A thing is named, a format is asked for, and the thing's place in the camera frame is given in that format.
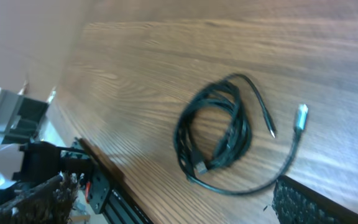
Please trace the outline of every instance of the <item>wire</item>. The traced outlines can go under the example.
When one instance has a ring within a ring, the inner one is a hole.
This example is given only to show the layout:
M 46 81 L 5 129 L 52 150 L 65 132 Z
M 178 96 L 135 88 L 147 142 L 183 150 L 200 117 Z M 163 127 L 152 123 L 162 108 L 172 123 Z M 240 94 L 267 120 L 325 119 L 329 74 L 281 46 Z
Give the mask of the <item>wire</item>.
M 73 148 L 73 147 L 71 147 L 71 148 L 64 147 L 64 148 L 62 148 L 62 150 L 67 151 L 67 152 L 75 152 L 75 153 L 86 154 L 86 152 L 85 152 L 84 150 L 82 150 L 82 149 L 75 149 L 75 148 Z
M 179 166 L 190 182 L 197 183 L 200 186 L 219 194 L 249 195 L 260 192 L 261 190 L 271 186 L 275 183 L 280 175 L 284 174 L 288 170 L 293 158 L 295 157 L 296 149 L 298 147 L 303 129 L 295 129 L 291 151 L 285 159 L 284 164 L 272 179 L 268 180 L 266 183 L 260 186 L 247 190 L 231 191 L 213 187 L 212 185 L 199 180 L 199 178 L 196 177 L 194 169 L 196 169 L 198 173 L 202 174 L 208 170 L 228 167 L 233 162 L 240 159 L 241 156 L 243 156 L 250 147 L 252 140 L 252 130 L 246 115 L 244 104 L 241 100 L 240 91 L 237 86 L 229 82 L 230 79 L 236 77 L 240 77 L 245 80 L 253 89 L 260 103 L 266 126 L 271 135 L 275 138 L 276 129 L 273 123 L 273 119 L 265 107 L 258 89 L 247 76 L 234 73 L 228 75 L 226 78 L 218 81 L 217 83 L 209 84 L 196 94 L 188 106 L 183 110 L 178 120 L 175 132 L 173 133 L 173 145 L 177 153 Z M 220 94 L 220 92 L 231 95 L 233 100 L 230 100 L 228 97 Z M 231 115 L 229 126 L 227 127 L 224 136 L 218 141 L 217 146 L 213 152 L 212 159 L 209 161 L 204 158 L 201 151 L 197 148 L 190 130 L 196 112 L 205 107 L 219 108 Z

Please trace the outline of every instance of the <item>wooden desk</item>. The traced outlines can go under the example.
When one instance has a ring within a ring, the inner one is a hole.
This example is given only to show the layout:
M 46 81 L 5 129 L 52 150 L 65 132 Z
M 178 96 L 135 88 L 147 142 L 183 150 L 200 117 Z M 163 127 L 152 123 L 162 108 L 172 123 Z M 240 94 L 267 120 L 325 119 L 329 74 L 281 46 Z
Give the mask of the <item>wooden desk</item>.
M 247 72 L 278 130 L 272 139 L 243 82 L 250 151 L 203 176 L 230 189 L 271 178 L 289 151 L 299 103 L 310 117 L 288 175 L 358 213 L 358 1 L 105 0 L 96 3 L 48 112 L 67 143 L 83 136 L 126 176 L 157 223 L 277 223 L 272 189 L 227 197 L 190 184 L 172 133 L 205 84 Z M 204 153 L 228 115 L 204 110 Z

